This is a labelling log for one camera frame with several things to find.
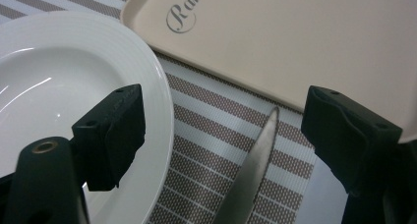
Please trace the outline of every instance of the placemat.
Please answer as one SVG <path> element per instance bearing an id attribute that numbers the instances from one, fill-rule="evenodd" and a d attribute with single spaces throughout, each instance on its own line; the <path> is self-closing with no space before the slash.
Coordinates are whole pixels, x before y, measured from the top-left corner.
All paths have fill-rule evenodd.
<path id="1" fill-rule="evenodd" d="M 118 20 L 126 0 L 0 0 L 0 24 L 71 10 Z M 277 103 L 157 53 L 175 109 L 167 178 L 148 223 L 210 223 L 250 146 Z M 250 223 L 293 223 L 316 161 L 302 115 L 279 105 L 271 164 Z"/>

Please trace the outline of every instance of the woven fabric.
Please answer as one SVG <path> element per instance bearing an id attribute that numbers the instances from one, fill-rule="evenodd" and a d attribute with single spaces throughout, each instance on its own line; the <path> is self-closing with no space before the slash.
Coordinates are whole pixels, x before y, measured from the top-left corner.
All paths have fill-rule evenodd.
<path id="1" fill-rule="evenodd" d="M 126 0 L 0 0 L 0 24 L 71 10 L 119 18 Z M 158 54 L 175 110 L 174 150 L 149 223 L 210 223 L 269 111 L 279 105 Z M 294 223 L 316 161 L 302 115 L 279 105 L 271 163 L 250 223 Z"/>

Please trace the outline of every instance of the striped placemat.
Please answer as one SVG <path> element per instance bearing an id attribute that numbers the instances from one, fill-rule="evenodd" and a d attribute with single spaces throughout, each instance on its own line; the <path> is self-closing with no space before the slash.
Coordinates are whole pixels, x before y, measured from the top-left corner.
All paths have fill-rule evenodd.
<path id="1" fill-rule="evenodd" d="M 126 0 L 0 0 L 0 24 L 41 12 L 71 10 L 118 20 Z M 210 223 L 276 102 L 157 57 L 171 86 L 174 151 L 149 223 Z M 302 115 L 280 106 L 271 164 L 250 223 L 294 223 L 316 161 L 300 132 Z"/>

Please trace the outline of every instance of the knife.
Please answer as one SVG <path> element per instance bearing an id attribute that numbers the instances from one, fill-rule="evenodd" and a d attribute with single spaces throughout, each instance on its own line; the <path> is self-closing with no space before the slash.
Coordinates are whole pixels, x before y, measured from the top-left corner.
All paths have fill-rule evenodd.
<path id="1" fill-rule="evenodd" d="M 278 114 L 277 107 L 270 112 L 264 128 L 221 203 L 213 224 L 246 223 L 251 216 L 273 150 Z"/>

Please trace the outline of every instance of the knife blade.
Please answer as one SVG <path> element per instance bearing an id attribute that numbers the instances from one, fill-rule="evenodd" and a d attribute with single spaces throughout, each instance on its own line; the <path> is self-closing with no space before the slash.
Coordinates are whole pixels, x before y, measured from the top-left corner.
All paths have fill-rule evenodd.
<path id="1" fill-rule="evenodd" d="M 273 149 L 279 110 L 270 112 L 257 141 L 243 161 L 232 187 L 214 217 L 214 224 L 246 223 L 251 216 Z"/>

